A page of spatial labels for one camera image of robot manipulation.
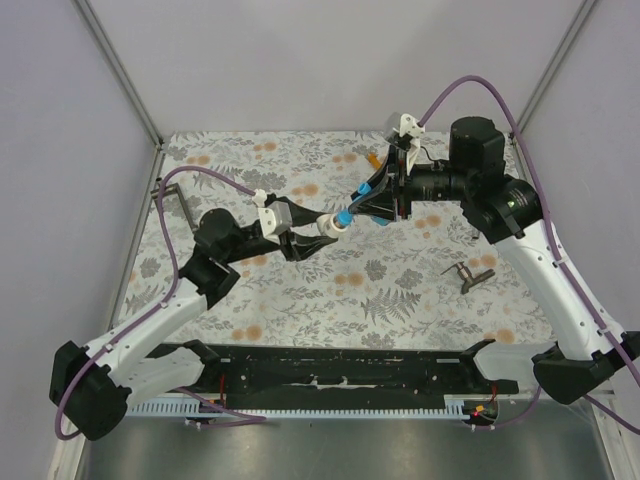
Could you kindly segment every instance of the patterned table surface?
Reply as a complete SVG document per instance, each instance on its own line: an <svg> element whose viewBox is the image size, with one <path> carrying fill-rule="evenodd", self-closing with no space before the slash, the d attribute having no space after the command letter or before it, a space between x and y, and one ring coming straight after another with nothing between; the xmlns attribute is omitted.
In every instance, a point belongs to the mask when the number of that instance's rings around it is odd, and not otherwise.
<svg viewBox="0 0 640 480"><path fill-rule="evenodd" d="M447 135L429 133L432 157L447 158ZM251 189L283 194L305 207L337 211L373 172L366 155L384 155L376 132L276 132L174 135L162 167L191 164L219 171ZM506 152L516 175L513 152ZM257 212L248 196L198 173L180 183L197 221L224 207L240 225ZM192 235L175 196L165 200L179 264ZM302 233L313 234L312 230ZM357 218L341 240L310 259L285 262L276 252L234 264L242 275L231 293L169 341L340 348L464 349L482 338L543 342L552 332L516 272L484 239L473 240L458 206L415 204L409 221L380 227ZM452 270L465 261L474 274L496 276L467 295ZM155 207L150 212L120 312L123 320L170 282L169 257Z"/></svg>

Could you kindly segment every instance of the gray floor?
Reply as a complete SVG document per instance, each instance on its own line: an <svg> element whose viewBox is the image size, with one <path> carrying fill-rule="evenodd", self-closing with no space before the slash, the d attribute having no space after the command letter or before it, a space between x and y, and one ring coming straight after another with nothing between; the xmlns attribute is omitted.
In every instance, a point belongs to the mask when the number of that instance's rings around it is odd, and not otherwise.
<svg viewBox="0 0 640 480"><path fill-rule="evenodd" d="M502 402L503 418L525 403ZM87 450L81 479L613 479L589 408L541 402L524 423L289 420L198 432L130 418Z"/></svg>

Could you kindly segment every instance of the metal clamp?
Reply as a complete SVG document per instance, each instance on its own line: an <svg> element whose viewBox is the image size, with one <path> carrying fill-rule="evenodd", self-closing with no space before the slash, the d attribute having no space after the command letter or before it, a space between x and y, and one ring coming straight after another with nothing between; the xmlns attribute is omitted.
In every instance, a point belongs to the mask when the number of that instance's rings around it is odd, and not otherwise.
<svg viewBox="0 0 640 480"><path fill-rule="evenodd" d="M467 293L469 293L469 289L471 289L471 287L475 287L476 285L489 280L491 277L493 277L496 274L496 272L490 268L489 270L485 270L484 272L482 272L477 277L474 277L473 274L471 273L471 270L467 268L464 262L456 262L453 265L451 265L449 268L447 268L444 272L442 272L440 275L444 275L454 267L457 270L458 276L463 281L462 289L460 290L460 293L462 293L462 295L466 295Z"/></svg>
<svg viewBox="0 0 640 480"><path fill-rule="evenodd" d="M160 178L156 179L156 185L160 183L160 180L161 180ZM154 190L151 191L151 198L154 201L158 199L158 192L159 192L158 187L156 187ZM184 213L184 216L186 217L187 222L189 223L189 228L191 229L192 232L195 232L198 229L198 225L196 225L196 222L193 220L193 217L191 216L191 210L189 210L189 204L187 203L187 200L184 198L184 194L182 193L182 188L180 188L180 185L177 183L171 183L167 185L167 187L164 190L164 198L167 198L169 195L178 196L178 200L180 201L180 206L182 207L182 212Z"/></svg>

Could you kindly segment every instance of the white wall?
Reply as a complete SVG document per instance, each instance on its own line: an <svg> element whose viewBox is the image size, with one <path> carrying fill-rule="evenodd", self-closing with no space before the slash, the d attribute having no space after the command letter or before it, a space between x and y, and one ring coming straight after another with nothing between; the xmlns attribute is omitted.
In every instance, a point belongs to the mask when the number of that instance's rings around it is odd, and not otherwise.
<svg viewBox="0 0 640 480"><path fill-rule="evenodd" d="M640 3L600 2L526 131L562 241L632 330L640 330L639 52ZM640 425L640 390L626 372L615 380Z"/></svg>
<svg viewBox="0 0 640 480"><path fill-rule="evenodd" d="M69 0L0 14L0 477L45 478L53 355L104 328L153 149Z"/></svg>
<svg viewBox="0 0 640 480"><path fill-rule="evenodd" d="M381 128L456 78L524 107L580 0L93 0L152 118L175 130ZM433 123L506 122L465 86Z"/></svg>

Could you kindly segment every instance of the purple cable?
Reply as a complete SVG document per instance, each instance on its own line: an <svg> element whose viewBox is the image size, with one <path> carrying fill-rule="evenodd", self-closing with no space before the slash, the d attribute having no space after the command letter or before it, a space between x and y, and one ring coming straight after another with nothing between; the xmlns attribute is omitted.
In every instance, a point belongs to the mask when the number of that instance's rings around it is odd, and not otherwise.
<svg viewBox="0 0 640 480"><path fill-rule="evenodd" d="M198 400L204 407L210 408L211 410L215 410L219 413L226 413L227 415L233 415L234 417L244 418L244 420L240 420L237 422L226 422L226 423L215 423L215 424L201 424L200 428L224 428L224 427L239 427L241 425L255 425L256 423L262 423L267 420L267 417L262 417L260 415L249 415L246 413L236 412L235 410L229 410L228 408L221 407L220 405L216 405L215 403L210 402L206 398L198 395L197 393L190 392L186 388L176 388L176 392L184 393L185 395L189 395L191 398L195 398Z"/></svg>
<svg viewBox="0 0 640 480"><path fill-rule="evenodd" d="M520 150L522 150L522 155L524 156L525 163L527 164L527 167L529 168L529 173L531 174L531 179L533 180L533 185L534 185L536 191L538 192L538 197L540 198L540 205L542 206L542 217L543 217L543 220L544 220L545 233L547 235L547 239L548 239L549 245L551 247L551 252L553 253L553 258L556 261L560 260L562 258L562 254L560 253L560 250L558 248L558 242L557 242L557 240L555 238L555 235L553 233L553 228L552 228L552 223L551 223L551 215L550 215L550 210L549 210L549 204L547 202L547 197L544 194L544 190L542 188L542 184L540 183L540 178L538 177L538 173L537 173L537 171L535 169L535 166L533 165L533 161L531 159L531 154L529 153L529 149L527 148L527 144L524 141L524 137L522 136L522 132L520 131L520 128L518 127L518 124L517 124L515 118L511 114L511 111L509 110L509 107L507 107L507 104L504 101L504 98L502 98L500 93L498 93L496 88L491 83L489 83L489 81L487 81L484 78L479 77L477 75L466 75L464 77L459 78L458 80L453 82L451 85L449 85L440 94L440 96L436 99L436 101L433 102L433 105L431 105L431 107L429 107L429 110L427 110L427 112L420 119L419 125L421 127L424 126L425 123L427 123L427 121L429 120L429 118L431 118L431 116L434 114L434 112L438 109L440 104L444 101L444 99L447 98L449 96L449 94L451 92L453 92L456 88L458 88L460 85L462 85L463 83L466 83L466 82L476 82L476 83L479 83L480 85L484 86L487 90L489 90L489 92L491 92L493 97L496 99L496 101L500 105L500 108L504 112L504 115L507 118L507 121L509 122L509 126L511 127L511 130L513 131L513 135L515 136L515 138L516 138L516 140L518 142L518 145L520 146ZM607 340L609 340L609 342L611 343L613 348L620 355L620 358L622 358L622 360L624 360L625 365L631 371L631 375L633 375L633 378L636 381L636 383L638 384L638 387L640 387L640 371L638 371L636 366L633 364L633 360L631 360L629 355L627 355L627 352L625 352L624 348L616 340L616 338L613 336L613 334L611 334L609 331L607 331L607 323L604 321L604 319L600 315L600 312L598 312L598 309L593 305L593 303L589 299L589 296L587 295L587 293L582 289L582 287L580 286L580 283L578 283L578 280L573 276L573 273L571 272L569 267L564 262L559 263L559 266L560 266L560 269L562 270L562 273L564 273L564 275L567 277L567 280L569 280L569 283L571 284L571 286L573 287L575 292L580 297L580 300L582 300L582 303L587 308L587 310L589 311L589 313L593 317L593 319L596 322L596 324L598 325L598 327L601 330L604 331L605 338ZM599 406L604 406L604 405L600 404L599 402L596 404L596 403L594 403L592 401L592 403L594 405L598 406L598 407ZM610 415L611 415L611 413L613 413L609 409L603 410L603 411L605 411L606 413L608 413ZM616 421L622 420L618 415L615 415L615 414L612 415L612 417Z"/></svg>
<svg viewBox="0 0 640 480"><path fill-rule="evenodd" d="M614 412L610 408L605 407L602 403L600 403L598 400L593 398L591 395L585 395L584 398L585 398L585 400L587 402L589 402L592 405L598 407L600 410L602 410L604 413L609 415L611 418L613 418L616 422L618 422L624 428L629 430L631 433L635 433L636 435L640 435L640 428L634 427L633 425L631 425L624 418L622 418L620 415L618 415L616 412Z"/></svg>
<svg viewBox="0 0 640 480"><path fill-rule="evenodd" d="M82 379L84 374L87 373L87 371L93 365L95 365L95 363L105 353L107 353L107 351L108 351L107 350L107 348L108 348L107 345L115 345L115 344L117 344L124 336L126 336L128 333L130 333L133 329L138 327L141 323L147 321L154 313L156 313L161 308L160 305L162 303L169 301L171 296L176 291L176 288L178 287L178 259L176 258L176 252L173 249L173 244L171 243L171 238L169 237L169 230L167 229L167 223L166 223L166 221L164 219L164 206L162 204L162 201L164 199L164 193L165 193L165 190L167 188L167 183L169 182L169 180L171 180L171 178L173 178L178 173L187 172L187 171L194 171L194 172L204 173L206 175L211 175L212 177L216 177L218 180L223 181L227 185L232 186L233 188L235 188L236 190L238 190L238 191L240 191L242 193L246 193L247 195L250 195L250 196L254 196L255 195L255 192L253 190L250 190L247 187L245 187L243 185L240 185L239 183L234 182L230 178L227 178L224 175L222 175L222 174L220 174L220 173L218 173L216 171L209 170L209 169L206 169L206 168L203 168L203 167L196 167L196 166L192 166L192 165L185 165L183 167L178 167L178 168L170 171L162 179L162 181L160 182L160 185L158 186L158 198L157 198L157 201L156 201L156 207L157 207L157 210L158 210L158 217L160 219L160 229L162 230L162 236L164 237L164 241L165 241L165 243L167 245L167 250L169 250L169 257L171 258L171 267L173 269L173 280L171 281L171 286L169 287L169 290L167 291L167 294L162 298L160 303L155 305L151 310L149 310L147 313L142 315L135 322L131 323L131 325L129 325L126 328L122 329L122 331L120 333L115 335L108 343L106 343L100 350L98 350L98 352L96 352L96 354L93 357L91 357L89 359L89 361L87 363L85 363L82 366L82 368L78 371L78 373L76 373L76 375L73 377L73 379L71 380L71 382L67 386L67 389L64 391L64 394L62 395L62 398L60 399L60 404L58 406L58 410L56 411L55 432L56 432L56 437L58 437L60 440L71 440L72 438L75 438L80 434L79 430L75 431L73 433L70 433L70 434L64 433L62 431L62 417L64 415L64 410L65 410L65 408L67 406L67 402L69 401L69 397L71 397L71 393L78 386L78 383L80 382L80 380Z"/></svg>
<svg viewBox="0 0 640 480"><path fill-rule="evenodd" d="M498 423L495 425L476 425L476 428L474 430L493 431L493 430L498 430L500 428L508 427L509 425L519 422L520 420L524 420L529 415L531 415L531 413L536 409L536 406L538 405L538 400L540 400L541 393L542 393L542 387L538 387L538 389L536 390L536 393L533 394L533 398L531 399L531 403L529 404L529 406L526 408L524 412L522 412L517 417L513 417L512 419L507 420L506 422Z"/></svg>

